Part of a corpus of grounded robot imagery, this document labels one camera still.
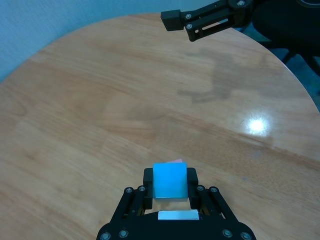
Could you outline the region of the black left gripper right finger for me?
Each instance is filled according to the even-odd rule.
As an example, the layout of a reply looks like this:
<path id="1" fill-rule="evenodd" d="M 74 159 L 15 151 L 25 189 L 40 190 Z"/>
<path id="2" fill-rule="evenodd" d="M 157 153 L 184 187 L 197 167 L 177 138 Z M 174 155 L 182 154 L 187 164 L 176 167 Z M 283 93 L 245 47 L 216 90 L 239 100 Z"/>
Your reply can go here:
<path id="1" fill-rule="evenodd" d="M 188 167 L 186 172 L 188 199 L 192 210 L 219 220 L 238 221 L 216 186 L 206 188 L 199 184 L 195 168 Z"/>

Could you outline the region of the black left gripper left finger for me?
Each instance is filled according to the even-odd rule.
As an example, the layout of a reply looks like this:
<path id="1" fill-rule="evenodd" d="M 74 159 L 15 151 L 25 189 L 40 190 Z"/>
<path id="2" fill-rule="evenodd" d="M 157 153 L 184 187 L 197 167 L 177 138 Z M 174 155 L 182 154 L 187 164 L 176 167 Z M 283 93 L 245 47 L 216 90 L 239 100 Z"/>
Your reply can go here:
<path id="1" fill-rule="evenodd" d="M 153 169 L 145 168 L 143 183 L 137 189 L 126 187 L 111 218 L 111 222 L 119 222 L 127 218 L 139 217 L 153 207 Z"/>

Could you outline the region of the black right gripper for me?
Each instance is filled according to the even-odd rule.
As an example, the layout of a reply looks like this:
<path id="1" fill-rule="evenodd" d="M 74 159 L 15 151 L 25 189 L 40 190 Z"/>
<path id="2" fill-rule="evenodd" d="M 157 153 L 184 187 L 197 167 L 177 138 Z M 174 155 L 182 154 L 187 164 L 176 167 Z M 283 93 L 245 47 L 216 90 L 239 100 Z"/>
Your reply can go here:
<path id="1" fill-rule="evenodd" d="M 186 30 L 188 39 L 195 42 L 231 27 L 248 25 L 254 8 L 254 0 L 218 0 L 191 11 L 163 11 L 160 18 L 168 32 Z"/>

